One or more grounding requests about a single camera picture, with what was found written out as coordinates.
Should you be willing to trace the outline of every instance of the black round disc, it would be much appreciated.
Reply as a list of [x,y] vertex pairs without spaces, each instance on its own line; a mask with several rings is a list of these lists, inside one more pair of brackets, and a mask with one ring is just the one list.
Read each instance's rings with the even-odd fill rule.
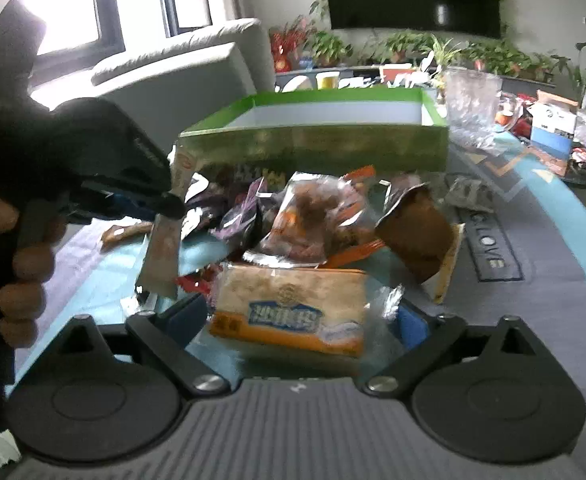
[[517,357],[433,372],[413,393],[420,426],[483,462],[530,463],[569,450],[584,424],[583,397],[542,360]]
[[180,397],[152,368],[80,366],[20,384],[9,397],[11,432],[59,462],[114,460],[150,444],[176,419]]

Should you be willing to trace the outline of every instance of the metal screw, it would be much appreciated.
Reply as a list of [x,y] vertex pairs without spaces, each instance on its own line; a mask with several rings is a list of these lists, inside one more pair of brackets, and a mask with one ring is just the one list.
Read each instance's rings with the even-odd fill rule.
[[193,381],[193,386],[196,390],[212,394],[218,392],[227,385],[224,378],[219,375],[201,375]]
[[393,392],[397,389],[398,386],[399,384],[397,383],[397,379],[387,376],[373,377],[369,381],[369,384],[367,384],[367,388],[369,390],[378,394],[387,394]]

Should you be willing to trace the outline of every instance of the human hand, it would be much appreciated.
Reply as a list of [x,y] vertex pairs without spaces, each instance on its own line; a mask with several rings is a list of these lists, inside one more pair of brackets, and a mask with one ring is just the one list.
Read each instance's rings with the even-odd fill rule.
[[[16,226],[18,211],[0,200],[0,233]],[[42,283],[53,274],[54,256],[51,246],[62,239],[66,225],[62,219],[51,222],[41,244],[17,251],[13,270],[18,281],[0,289],[0,333],[9,346],[28,348],[35,343],[38,328],[35,320],[44,311]]]

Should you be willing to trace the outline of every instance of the sofa backrest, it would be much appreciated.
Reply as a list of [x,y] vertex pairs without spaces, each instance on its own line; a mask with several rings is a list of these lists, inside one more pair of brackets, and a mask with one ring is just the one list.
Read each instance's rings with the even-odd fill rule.
[[97,86],[161,59],[225,43],[235,43],[240,49],[256,90],[272,92],[275,86],[275,69],[269,37],[260,20],[254,18],[233,20],[222,25],[211,25],[179,34],[163,40],[156,50],[127,51],[108,57],[94,68],[91,83]]

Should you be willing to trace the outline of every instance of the ribbed gray surface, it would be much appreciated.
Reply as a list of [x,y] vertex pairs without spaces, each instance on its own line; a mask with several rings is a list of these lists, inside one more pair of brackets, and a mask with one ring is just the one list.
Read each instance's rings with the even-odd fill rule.
[[350,379],[245,380],[197,402],[161,447],[127,463],[73,470],[27,458],[10,480],[586,480],[566,456],[492,466],[438,446],[393,400]]

